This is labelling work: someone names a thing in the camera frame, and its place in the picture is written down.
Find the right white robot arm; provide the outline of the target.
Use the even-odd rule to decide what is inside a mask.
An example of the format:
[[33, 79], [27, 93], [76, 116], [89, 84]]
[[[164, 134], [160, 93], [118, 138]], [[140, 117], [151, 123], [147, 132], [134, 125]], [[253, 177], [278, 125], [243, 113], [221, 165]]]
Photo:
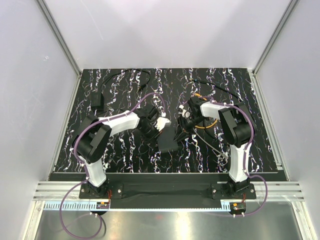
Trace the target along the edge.
[[214, 102], [212, 97], [193, 96], [178, 108], [177, 130], [174, 136], [180, 142], [194, 135], [196, 125], [207, 118], [220, 121], [224, 139], [230, 146], [230, 180], [223, 189], [232, 198], [239, 198], [250, 185], [249, 151], [256, 131], [251, 114], [243, 102], [227, 104]]

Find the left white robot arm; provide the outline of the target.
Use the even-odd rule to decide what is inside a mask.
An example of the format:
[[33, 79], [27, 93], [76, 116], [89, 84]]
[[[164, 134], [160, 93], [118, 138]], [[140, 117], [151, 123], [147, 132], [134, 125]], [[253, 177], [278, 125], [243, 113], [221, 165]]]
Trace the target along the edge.
[[87, 116], [72, 142], [73, 154], [85, 170], [84, 186], [97, 198], [110, 192], [109, 180], [103, 169], [102, 158], [109, 138], [127, 130], [138, 130], [150, 141], [159, 137], [165, 127], [171, 125], [165, 113], [155, 107], [137, 108], [109, 117]]

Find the aluminium front rail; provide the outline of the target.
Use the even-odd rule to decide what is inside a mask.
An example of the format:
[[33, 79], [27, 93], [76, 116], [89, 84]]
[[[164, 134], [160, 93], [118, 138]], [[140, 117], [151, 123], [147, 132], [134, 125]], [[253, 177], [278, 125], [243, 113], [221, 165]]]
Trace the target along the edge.
[[[33, 201], [55, 201], [61, 200], [63, 196], [79, 181], [40, 181], [37, 184]], [[265, 197], [265, 184], [253, 182], [257, 200]], [[303, 202], [304, 197], [298, 182], [294, 181], [269, 181], [267, 183], [267, 200], [270, 202]]]

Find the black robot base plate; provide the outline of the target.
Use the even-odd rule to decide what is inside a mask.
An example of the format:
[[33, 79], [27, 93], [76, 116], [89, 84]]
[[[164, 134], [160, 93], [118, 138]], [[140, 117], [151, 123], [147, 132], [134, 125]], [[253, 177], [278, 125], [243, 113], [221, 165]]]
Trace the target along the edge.
[[108, 199], [123, 204], [138, 201], [170, 205], [204, 205], [217, 201], [242, 201], [257, 198], [252, 183], [240, 194], [230, 195], [224, 185], [226, 173], [109, 173], [109, 193], [97, 197], [86, 185], [80, 187], [81, 199]]

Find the aluminium frame post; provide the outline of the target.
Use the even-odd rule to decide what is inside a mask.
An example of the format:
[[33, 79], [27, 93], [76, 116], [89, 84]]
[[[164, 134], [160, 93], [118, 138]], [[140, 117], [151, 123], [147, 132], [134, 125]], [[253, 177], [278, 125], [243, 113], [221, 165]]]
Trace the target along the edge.
[[42, 15], [44, 16], [50, 30], [52, 31], [55, 39], [57, 40], [62, 52], [64, 53], [67, 61], [69, 62], [72, 70], [76, 74], [77, 77], [79, 77], [82, 73], [82, 70], [78, 66], [75, 58], [73, 57], [47, 3], [45, 0], [35, 0], [37, 6], [39, 7], [39, 10], [41, 11]]
[[257, 63], [255, 64], [254, 68], [252, 69], [252, 73], [256, 76], [261, 69], [262, 65], [264, 64], [265, 60], [267, 59], [269, 53], [271, 52], [273, 46], [275, 45], [277, 39], [281, 35], [282, 31], [284, 30], [288, 20], [290, 19], [291, 15], [295, 11], [295, 8], [299, 4], [299, 0], [290, 0], [285, 11], [283, 12], [279, 22], [277, 23], [270, 39], [268, 40], [261, 56], [259, 57]]

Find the left aluminium frame post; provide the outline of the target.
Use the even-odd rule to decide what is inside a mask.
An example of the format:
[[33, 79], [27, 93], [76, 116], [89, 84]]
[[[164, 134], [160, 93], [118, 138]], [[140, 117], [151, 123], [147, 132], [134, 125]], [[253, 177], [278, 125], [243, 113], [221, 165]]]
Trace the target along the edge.
[[39, 10], [41, 11], [42, 15], [44, 16], [50, 30], [52, 31], [55, 39], [57, 40], [62, 52], [64, 53], [67, 61], [69, 62], [72, 70], [76, 74], [77, 77], [79, 77], [82, 73], [82, 70], [78, 66], [75, 58], [73, 57], [47, 3], [45, 0], [35, 0], [37, 6], [39, 7]]

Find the right aluminium frame post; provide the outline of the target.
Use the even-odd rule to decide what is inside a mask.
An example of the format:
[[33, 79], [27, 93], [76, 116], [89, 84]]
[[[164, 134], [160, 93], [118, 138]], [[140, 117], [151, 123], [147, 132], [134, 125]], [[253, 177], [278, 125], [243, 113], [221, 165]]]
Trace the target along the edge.
[[273, 46], [275, 45], [277, 39], [281, 35], [282, 31], [284, 30], [288, 20], [290, 19], [291, 15], [295, 11], [295, 8], [299, 4], [299, 0], [290, 0], [285, 11], [283, 12], [279, 22], [277, 23], [270, 39], [268, 40], [261, 56], [259, 57], [257, 63], [255, 64], [254, 68], [252, 69], [252, 73], [256, 76], [261, 69], [262, 65], [264, 64], [265, 60], [267, 59], [269, 53], [271, 52]]

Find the black marble pattern mat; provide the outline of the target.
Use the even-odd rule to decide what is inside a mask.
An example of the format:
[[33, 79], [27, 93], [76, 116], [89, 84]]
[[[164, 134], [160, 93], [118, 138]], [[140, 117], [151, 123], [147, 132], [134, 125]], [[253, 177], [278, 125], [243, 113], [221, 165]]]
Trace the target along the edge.
[[[130, 110], [145, 98], [147, 104], [165, 110], [173, 127], [177, 125], [178, 106], [192, 95], [212, 96], [220, 103], [238, 101], [211, 85], [190, 79], [214, 83], [240, 97], [256, 124], [249, 153], [250, 172], [260, 173], [267, 181], [285, 181], [286, 175], [278, 168], [256, 92], [245, 68], [84, 69], [53, 171], [83, 171], [74, 157], [71, 141], [82, 121], [92, 112], [91, 96], [99, 85], [102, 85], [104, 108], [97, 115], [107, 117]], [[221, 124], [208, 119], [204, 125], [205, 129], [198, 128], [192, 137], [180, 142], [177, 151], [168, 153], [148, 147], [137, 131], [114, 135], [103, 155], [103, 169], [107, 173], [226, 173], [231, 154]]]

